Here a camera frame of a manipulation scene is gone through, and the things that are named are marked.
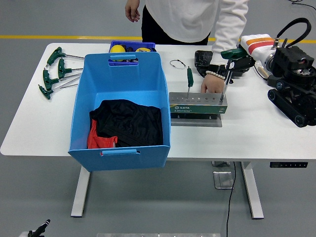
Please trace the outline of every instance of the yellow floor line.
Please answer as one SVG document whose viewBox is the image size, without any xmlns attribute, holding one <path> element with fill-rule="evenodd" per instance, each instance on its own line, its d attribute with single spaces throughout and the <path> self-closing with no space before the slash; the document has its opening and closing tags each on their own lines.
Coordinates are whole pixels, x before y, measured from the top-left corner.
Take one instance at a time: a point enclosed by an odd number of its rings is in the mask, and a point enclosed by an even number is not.
<svg viewBox="0 0 316 237">
<path fill-rule="evenodd" d="M 0 35 L 0 39 L 13 40 L 142 40 L 139 36 L 38 36 L 38 35 Z M 215 41 L 215 38 L 208 38 L 208 41 Z M 316 43 L 314 39 L 304 39 L 300 43 Z"/>
</svg>

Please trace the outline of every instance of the white fabric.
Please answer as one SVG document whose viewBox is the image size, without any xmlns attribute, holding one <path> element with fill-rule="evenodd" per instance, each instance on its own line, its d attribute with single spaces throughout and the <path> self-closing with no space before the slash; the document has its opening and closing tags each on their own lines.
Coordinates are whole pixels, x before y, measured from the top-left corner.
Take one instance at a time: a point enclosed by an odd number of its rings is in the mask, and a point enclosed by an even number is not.
<svg viewBox="0 0 316 237">
<path fill-rule="evenodd" d="M 216 42 L 211 64 L 225 64 L 221 51 L 236 47 L 246 24 L 249 0 L 146 0 L 146 7 L 160 27 L 175 40 L 197 42 L 215 25 Z"/>
<path fill-rule="evenodd" d="M 260 61 L 261 64 L 266 68 L 266 63 L 269 55 L 275 54 L 276 50 L 271 49 L 271 45 L 261 46 L 255 48 L 252 53 L 249 52 L 249 47 L 253 45 L 254 43 L 248 45 L 248 40 L 254 40 L 254 39 L 264 39 L 264 38 L 271 38 L 268 34 L 259 34 L 259 35 L 249 35 L 249 36 L 243 36 L 240 39 L 240 45 L 247 51 L 247 53 L 253 57 L 255 61 Z"/>
</svg>

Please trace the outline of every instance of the white sweater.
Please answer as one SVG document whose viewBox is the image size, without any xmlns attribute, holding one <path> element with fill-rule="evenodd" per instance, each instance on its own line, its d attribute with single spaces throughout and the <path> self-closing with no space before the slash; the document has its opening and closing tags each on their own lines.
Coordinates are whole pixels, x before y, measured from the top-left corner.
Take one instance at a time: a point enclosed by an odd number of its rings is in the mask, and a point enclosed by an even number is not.
<svg viewBox="0 0 316 237">
<path fill-rule="evenodd" d="M 246 24 L 249 0 L 146 0 L 146 7 L 160 27 L 174 40 L 197 42 L 215 25 L 216 41 L 211 64 L 226 64 L 221 51 L 236 48 Z"/>
</svg>

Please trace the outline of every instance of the blue plastic bin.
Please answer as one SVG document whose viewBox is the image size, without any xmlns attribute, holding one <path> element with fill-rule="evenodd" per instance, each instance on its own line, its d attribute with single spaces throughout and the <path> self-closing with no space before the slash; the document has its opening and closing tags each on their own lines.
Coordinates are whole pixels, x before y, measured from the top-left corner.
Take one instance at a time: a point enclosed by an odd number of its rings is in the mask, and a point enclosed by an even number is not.
<svg viewBox="0 0 316 237">
<path fill-rule="evenodd" d="M 155 43 L 150 43 L 150 42 L 133 42 L 133 41 L 114 40 L 111 42 L 109 52 L 114 45 L 118 45 L 118 44 L 126 45 L 126 48 L 132 47 L 134 51 L 136 51 L 138 48 L 149 48 L 151 49 L 151 52 L 153 52 L 153 49 L 155 48 L 155 45 L 156 45 Z M 111 63 L 111 66 L 136 65 L 136 64 L 137 63 L 134 63 L 134 62 L 113 62 Z"/>
<path fill-rule="evenodd" d="M 110 66 L 109 60 L 139 59 L 138 65 Z M 103 100 L 126 99 L 161 110 L 163 145 L 87 149 L 89 112 Z M 68 153 L 88 171 L 164 167 L 170 150 L 167 84 L 156 52 L 89 54 L 78 85 Z"/>
</svg>

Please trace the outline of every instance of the person's hand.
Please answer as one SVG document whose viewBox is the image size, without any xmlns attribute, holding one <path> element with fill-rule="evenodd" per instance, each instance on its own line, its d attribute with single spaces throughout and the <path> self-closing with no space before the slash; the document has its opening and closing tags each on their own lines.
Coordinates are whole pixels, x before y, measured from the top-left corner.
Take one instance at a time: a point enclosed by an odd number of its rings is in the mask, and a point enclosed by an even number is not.
<svg viewBox="0 0 316 237">
<path fill-rule="evenodd" d="M 138 12 L 139 0 L 127 0 L 125 5 L 125 16 L 131 22 L 138 22 L 140 14 Z"/>
<path fill-rule="evenodd" d="M 201 93 L 206 93 L 206 91 L 209 93 L 222 93 L 224 85 L 224 80 L 214 75 L 206 74 L 201 85 Z"/>
</svg>

